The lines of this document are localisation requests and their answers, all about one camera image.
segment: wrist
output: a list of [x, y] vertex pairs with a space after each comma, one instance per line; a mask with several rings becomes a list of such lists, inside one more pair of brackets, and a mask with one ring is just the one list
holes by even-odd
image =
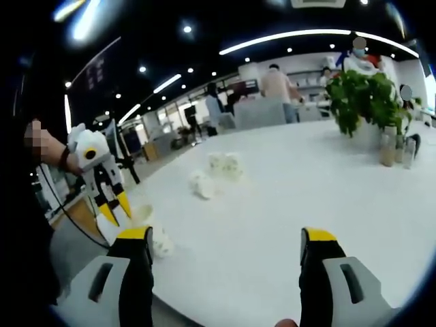
[[67, 157], [67, 169], [69, 172], [75, 174], [76, 176], [79, 176], [82, 174], [82, 170], [80, 169], [78, 165], [78, 158], [76, 154], [70, 153]]

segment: black strap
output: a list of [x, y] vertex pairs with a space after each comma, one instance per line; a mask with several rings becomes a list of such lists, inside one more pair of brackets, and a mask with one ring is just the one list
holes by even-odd
[[62, 152], [61, 159], [59, 160], [59, 167], [61, 169], [63, 169], [64, 171], [68, 171], [68, 167], [67, 167], [68, 155], [69, 155], [69, 149], [68, 149], [68, 146], [66, 146]]

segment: pink shirt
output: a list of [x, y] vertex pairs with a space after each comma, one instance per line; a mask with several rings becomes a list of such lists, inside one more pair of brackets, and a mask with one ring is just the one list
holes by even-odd
[[260, 89], [266, 97], [278, 97], [284, 104], [291, 103], [289, 78], [277, 68], [270, 68], [262, 77]]

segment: green plant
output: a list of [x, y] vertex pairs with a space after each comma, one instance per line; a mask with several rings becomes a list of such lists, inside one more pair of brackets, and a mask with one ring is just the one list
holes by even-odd
[[415, 103], [422, 106], [422, 99], [420, 97], [414, 97]]
[[341, 133], [350, 137], [357, 130], [360, 117], [380, 129], [396, 126], [398, 134], [402, 134], [403, 117], [411, 121], [408, 111], [399, 106], [393, 82], [383, 73], [366, 76], [354, 70], [341, 72], [330, 80], [326, 90]]

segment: person standing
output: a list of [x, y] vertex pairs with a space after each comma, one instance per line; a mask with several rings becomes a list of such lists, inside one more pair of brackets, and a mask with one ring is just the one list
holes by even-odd
[[209, 111], [209, 119], [211, 120], [208, 134], [209, 136], [215, 136], [218, 134], [217, 129], [219, 129], [219, 117], [222, 112], [225, 112], [225, 110], [223, 103], [218, 98], [217, 85], [213, 82], [207, 85], [206, 107]]
[[297, 121], [297, 109], [293, 107], [291, 98], [303, 102], [304, 99], [295, 87], [291, 85], [289, 78], [280, 71], [280, 67], [273, 63], [268, 72], [262, 77], [260, 93], [263, 97], [275, 97], [281, 99], [286, 123]]

